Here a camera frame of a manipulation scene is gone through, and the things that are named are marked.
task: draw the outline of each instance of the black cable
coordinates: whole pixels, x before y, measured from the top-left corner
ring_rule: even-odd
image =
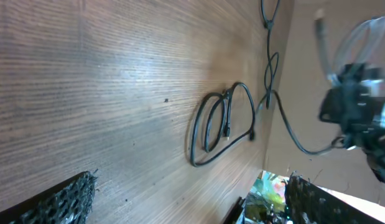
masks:
[[[226,90],[224,94],[209,93],[209,94],[207,94],[207,96],[205,96],[202,99],[202,103],[201,103],[201,105],[199,107],[199,110],[197,112],[197,117],[195,118],[195,123],[193,125],[191,147],[190,147],[190,162],[191,162],[191,165],[193,165],[194,167],[204,166],[204,165],[214,161],[222,153],[224,153],[228,148],[230,148],[233,144],[237,143],[240,139],[242,139],[243,137],[245,137],[247,135],[249,135],[249,140],[250,141],[254,140],[255,133],[254,133],[253,127],[254,127],[254,122],[256,120],[256,113],[259,111],[259,107],[263,103],[264,100],[266,100],[266,108],[267,109],[269,108],[269,105],[270,105],[270,102],[271,102],[271,95],[272,94],[274,94],[275,97],[276,97],[276,100],[277,100],[278,105],[279,105],[279,111],[281,112],[281,116],[282,116],[282,119],[284,120],[284,123],[285,123],[287,131],[289,132],[293,142],[296,144],[296,146],[302,152],[304,152],[304,153],[306,153],[308,155],[319,155],[319,154],[323,154],[324,152],[330,151],[332,149],[333,145],[336,144],[336,139],[335,139],[335,140],[332,141],[330,146],[328,146],[325,149],[322,149],[320,151],[311,152],[311,151],[308,151],[308,150],[304,149],[303,146],[301,145],[301,143],[299,142],[299,140],[297,140],[296,135],[294,134],[292,128],[290,127],[290,124],[289,124],[289,122],[288,122],[288,120],[286,118],[285,111],[284,111],[284,109],[282,107],[281,99],[279,98],[278,93],[275,90],[272,89],[273,80],[275,78],[275,75],[276,75],[276,72],[277,72],[277,69],[278,69],[279,52],[275,52],[270,57],[269,45],[270,45],[270,39],[271,39],[271,31],[272,31],[272,27],[274,26],[274,19],[276,17],[277,11],[278,11],[279,2],[280,2],[280,0],[278,0],[278,2],[277,2],[277,5],[276,5],[275,11],[274,11],[274,15],[272,16],[272,19],[268,20],[266,15],[265,15],[265,13],[264,13],[263,1],[261,0],[261,14],[262,14],[262,18],[264,20],[264,26],[268,30],[268,35],[267,35],[267,60],[268,60],[268,64],[267,64],[267,67],[266,67],[266,71],[264,73],[264,87],[266,89],[266,94],[260,100],[260,102],[259,102],[259,104],[257,106],[257,110],[256,111],[254,109],[253,99],[252,99],[252,96],[251,96],[251,94],[249,92],[248,87],[244,83],[241,83],[241,82],[235,83],[229,90]],[[275,65],[275,68],[273,68],[271,62],[272,62],[272,60],[275,57],[276,57],[276,65]],[[268,69],[269,69],[269,72],[271,74],[271,78],[270,78],[269,84],[267,85],[267,72],[268,72]],[[204,161],[204,162],[195,162],[195,143],[196,143],[196,140],[197,140],[198,125],[199,125],[200,116],[202,115],[203,109],[204,109],[207,101],[210,98],[212,98],[212,97],[215,97],[215,96],[218,97],[218,100],[213,105],[213,107],[211,108],[210,113],[209,113],[208,121],[207,121],[207,124],[206,124],[206,130],[205,130],[205,139],[204,139],[204,143],[203,143],[204,144],[204,146],[203,146],[204,150],[206,152],[211,152],[217,146],[217,144],[220,141],[222,135],[224,135],[227,138],[230,136],[230,132],[231,132],[231,129],[230,129],[230,124],[231,124],[231,121],[230,121],[230,119],[231,119],[231,102],[232,102],[232,96],[233,96],[234,90],[235,90],[235,88],[237,86],[241,86],[241,87],[243,87],[245,89],[246,94],[248,95],[248,98],[249,98],[249,101],[250,101],[250,105],[251,105],[251,109],[252,109],[252,123],[250,125],[250,128],[245,133],[243,133],[242,135],[237,137],[234,141],[229,143],[226,147],[224,147],[219,153],[217,153],[213,157],[211,157],[209,160]],[[216,137],[214,143],[212,144],[211,147],[209,147],[209,132],[210,132],[210,129],[211,129],[211,121],[213,119],[213,115],[214,115],[215,110],[217,109],[217,107],[220,104],[221,104],[221,124],[220,124],[220,130],[218,131],[218,134],[217,134],[217,137]]]
[[[218,144],[222,134],[224,134],[224,136],[227,137],[227,138],[230,136],[230,132],[231,132],[231,127],[230,127],[230,125],[231,125],[231,102],[232,102],[232,96],[233,96],[234,90],[235,90],[235,88],[237,86],[241,86],[241,87],[244,88],[244,90],[246,91],[246,94],[248,95],[249,101],[250,101],[250,105],[251,105],[251,109],[252,109],[252,123],[250,125],[250,128],[245,133],[243,133],[242,135],[237,137],[234,141],[229,143],[226,147],[224,147],[224,149],[222,149],[219,153],[217,153],[216,155],[211,157],[209,160],[207,160],[205,162],[195,162],[195,143],[197,141],[198,125],[199,125],[200,116],[202,115],[202,111],[203,111],[207,101],[211,97],[214,97],[214,96],[218,97],[218,100],[216,101],[216,103],[213,105],[213,107],[210,110],[208,121],[207,121],[207,124],[206,124],[206,131],[205,131],[204,150],[206,152],[211,152],[217,146],[217,144]],[[220,130],[218,131],[218,134],[217,134],[217,137],[215,139],[215,142],[209,148],[209,132],[210,132],[210,129],[211,129],[211,121],[213,119],[213,115],[214,115],[215,110],[217,109],[217,107],[220,104],[221,104],[221,124],[220,124]],[[254,139],[253,127],[254,127],[255,120],[256,120],[256,112],[254,110],[253,99],[252,99],[252,96],[251,96],[251,94],[249,92],[248,87],[244,83],[241,83],[241,82],[235,83],[229,90],[226,90],[223,95],[219,94],[219,93],[209,93],[209,94],[207,94],[207,96],[205,96],[202,99],[202,103],[201,103],[201,105],[199,107],[199,110],[198,110],[198,113],[197,113],[197,117],[195,118],[195,124],[193,125],[192,139],[191,139],[191,148],[190,148],[190,162],[191,162],[191,165],[193,165],[194,167],[200,167],[200,166],[204,166],[204,165],[210,163],[211,161],[214,161],[222,153],[224,153],[228,148],[230,148],[233,144],[237,143],[240,139],[242,139],[246,135],[249,135],[249,139],[252,141]]]

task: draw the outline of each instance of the wall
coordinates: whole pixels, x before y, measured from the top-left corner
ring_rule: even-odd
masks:
[[[279,93],[290,125],[304,147],[320,149],[338,134],[334,124],[317,119],[329,89],[320,68],[313,33],[314,14],[324,8],[331,61],[341,39],[359,22],[385,15],[385,0],[296,1],[287,43]],[[385,38],[371,61],[385,69]],[[385,186],[380,184],[360,150],[334,150],[324,156],[306,156],[289,137],[278,108],[274,113],[265,169],[280,175],[298,170],[314,184],[385,206]]]

